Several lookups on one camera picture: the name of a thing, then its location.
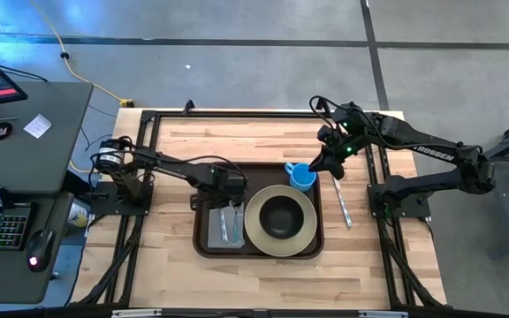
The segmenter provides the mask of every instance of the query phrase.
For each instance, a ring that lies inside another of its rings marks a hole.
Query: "computer mouse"
[[[33,272],[43,271],[49,266],[54,231],[36,231],[27,242],[27,266]]]

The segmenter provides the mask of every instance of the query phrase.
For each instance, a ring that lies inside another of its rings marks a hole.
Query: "blue cup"
[[[309,165],[307,163],[298,163],[296,165],[287,163],[285,170],[290,174],[290,186],[302,192],[309,190],[317,178],[317,173],[309,172]]]

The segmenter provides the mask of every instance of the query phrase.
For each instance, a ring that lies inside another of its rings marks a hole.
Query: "wooden table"
[[[141,112],[142,109],[120,110],[113,135],[129,135],[135,140]],[[400,111],[385,113],[403,117]],[[315,134],[322,124],[319,119],[298,118],[165,118],[156,149],[182,159],[221,155],[238,162],[309,163],[319,152],[320,142]],[[389,150],[388,157],[393,174],[415,176],[410,151]],[[376,221],[368,212],[365,156],[348,158],[345,170],[340,183],[353,228],[346,228],[331,175],[320,172],[325,246],[321,254],[307,261],[201,257],[191,240],[193,212],[188,200],[194,189],[185,181],[156,174],[153,203],[143,226],[131,307],[388,308]],[[377,174],[382,182],[382,172]],[[411,268],[435,298],[444,303],[428,229],[415,219],[401,222]],[[118,216],[106,216],[91,227],[72,301],[86,296],[110,265],[118,223]],[[117,296],[124,272],[122,268]],[[403,299],[398,270],[396,276]]]

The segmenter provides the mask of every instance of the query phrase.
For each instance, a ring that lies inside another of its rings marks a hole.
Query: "tan plate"
[[[262,228],[259,217],[264,202],[279,195],[290,197],[298,202],[304,214],[304,223],[300,231],[287,239],[271,237]],[[288,185],[271,185],[256,193],[248,202],[245,210],[245,230],[253,244],[266,254],[276,257],[292,256],[303,251],[314,238],[317,230],[317,215],[314,205],[304,193]]]

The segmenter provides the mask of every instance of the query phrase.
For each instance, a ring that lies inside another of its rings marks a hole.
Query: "paper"
[[[46,131],[49,130],[51,126],[52,124],[50,123],[50,121],[43,115],[39,114],[23,129],[25,130],[25,132],[33,135],[33,137],[35,137],[36,139],[39,139]]]

